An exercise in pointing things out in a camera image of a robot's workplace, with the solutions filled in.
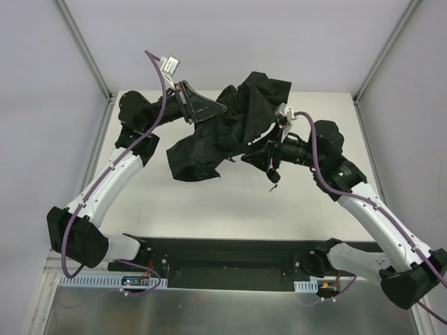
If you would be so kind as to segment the black folding umbrella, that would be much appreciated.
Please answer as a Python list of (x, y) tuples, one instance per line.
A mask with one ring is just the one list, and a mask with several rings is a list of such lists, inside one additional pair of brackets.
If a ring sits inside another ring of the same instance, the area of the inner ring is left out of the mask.
[(275, 110), (288, 102), (292, 83), (253, 71), (238, 86), (227, 86), (217, 102), (227, 110), (197, 123), (194, 132), (166, 152), (173, 179), (199, 182), (218, 178), (226, 159), (245, 154), (249, 143), (275, 122)]

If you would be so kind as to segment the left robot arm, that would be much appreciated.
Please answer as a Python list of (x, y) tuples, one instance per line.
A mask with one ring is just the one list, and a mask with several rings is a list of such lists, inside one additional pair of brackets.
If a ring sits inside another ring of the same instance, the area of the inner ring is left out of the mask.
[(178, 119), (199, 124), (226, 110), (225, 105), (194, 91), (185, 80), (155, 103), (137, 91), (125, 92), (119, 99), (122, 129), (106, 164), (76, 199), (47, 214), (52, 250), (90, 269), (104, 260), (140, 260), (141, 239), (129, 234), (107, 236), (100, 226), (125, 185), (154, 155), (159, 137), (152, 127)]

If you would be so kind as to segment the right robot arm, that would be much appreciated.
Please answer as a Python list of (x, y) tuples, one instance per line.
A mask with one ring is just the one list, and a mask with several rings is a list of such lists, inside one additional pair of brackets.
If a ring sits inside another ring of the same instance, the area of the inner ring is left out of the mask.
[(312, 171), (316, 185), (347, 210), (380, 247), (370, 253), (332, 238), (301, 260), (301, 269), (323, 278), (335, 270), (347, 271), (377, 284), (394, 303), (408, 310), (435, 288), (446, 273), (446, 251), (434, 250), (417, 238), (380, 201), (366, 176), (342, 154), (344, 136), (333, 121), (312, 124), (307, 141), (285, 134), (276, 124), (250, 146), (242, 161), (266, 173), (277, 184), (278, 169), (287, 162)]

